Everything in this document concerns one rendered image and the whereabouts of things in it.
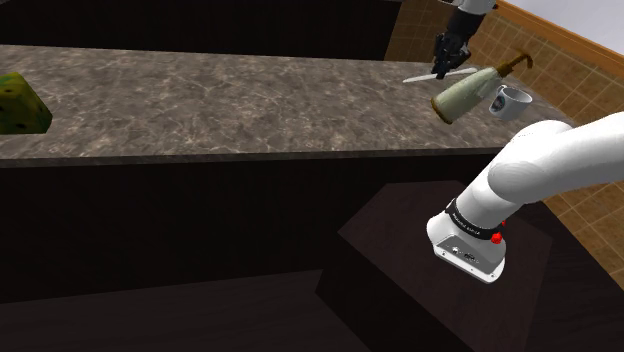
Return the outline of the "dark robot stand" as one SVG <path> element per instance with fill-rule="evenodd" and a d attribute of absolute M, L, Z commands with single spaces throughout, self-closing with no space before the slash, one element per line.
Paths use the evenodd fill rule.
<path fill-rule="evenodd" d="M 438 258 L 426 224 L 460 191 L 389 184 L 341 229 L 317 292 L 370 352 L 624 352 L 624 290 L 544 204 L 508 220 L 497 281 Z"/>

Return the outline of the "green block with dark spots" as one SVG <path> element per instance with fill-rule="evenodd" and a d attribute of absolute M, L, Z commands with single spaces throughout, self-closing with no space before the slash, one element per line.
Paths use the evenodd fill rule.
<path fill-rule="evenodd" d="M 0 76 L 0 135 L 45 134 L 53 115 L 17 72 Z"/>

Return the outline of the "cream pump bottle, brown cap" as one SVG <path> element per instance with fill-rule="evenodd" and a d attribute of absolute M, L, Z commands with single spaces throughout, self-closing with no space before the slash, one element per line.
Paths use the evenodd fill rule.
<path fill-rule="evenodd" d="M 521 49 L 518 52 L 513 60 L 480 69 L 432 97 L 432 109 L 445 123 L 453 124 L 501 87 L 502 80 L 514 71 L 517 64 L 525 61 L 528 69 L 533 67 L 531 55 Z"/>

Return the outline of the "white mug with dark print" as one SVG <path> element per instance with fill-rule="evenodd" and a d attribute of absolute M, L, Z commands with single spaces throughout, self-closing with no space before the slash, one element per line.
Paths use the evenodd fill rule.
<path fill-rule="evenodd" d="M 528 93 L 507 85 L 500 85 L 495 99 L 489 106 L 489 112 L 503 121 L 511 121 L 518 118 L 532 101 L 533 98 Z"/>

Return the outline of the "white knife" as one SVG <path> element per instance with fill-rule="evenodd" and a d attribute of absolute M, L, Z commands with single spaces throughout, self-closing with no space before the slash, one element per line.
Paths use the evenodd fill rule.
<path fill-rule="evenodd" d="M 453 71 L 447 72 L 445 74 L 444 78 L 446 78 L 448 76 L 453 76 L 453 75 L 473 74 L 473 73 L 475 73 L 477 71 L 478 71 L 478 69 L 474 68 L 474 67 L 453 70 Z M 437 74 L 427 74 L 427 75 L 421 75 L 421 76 L 416 76 L 416 77 L 410 77 L 410 78 L 404 79 L 402 81 L 402 83 L 412 83 L 412 82 L 418 82 L 418 81 L 426 81 L 426 80 L 438 79 L 437 76 L 438 76 Z"/>

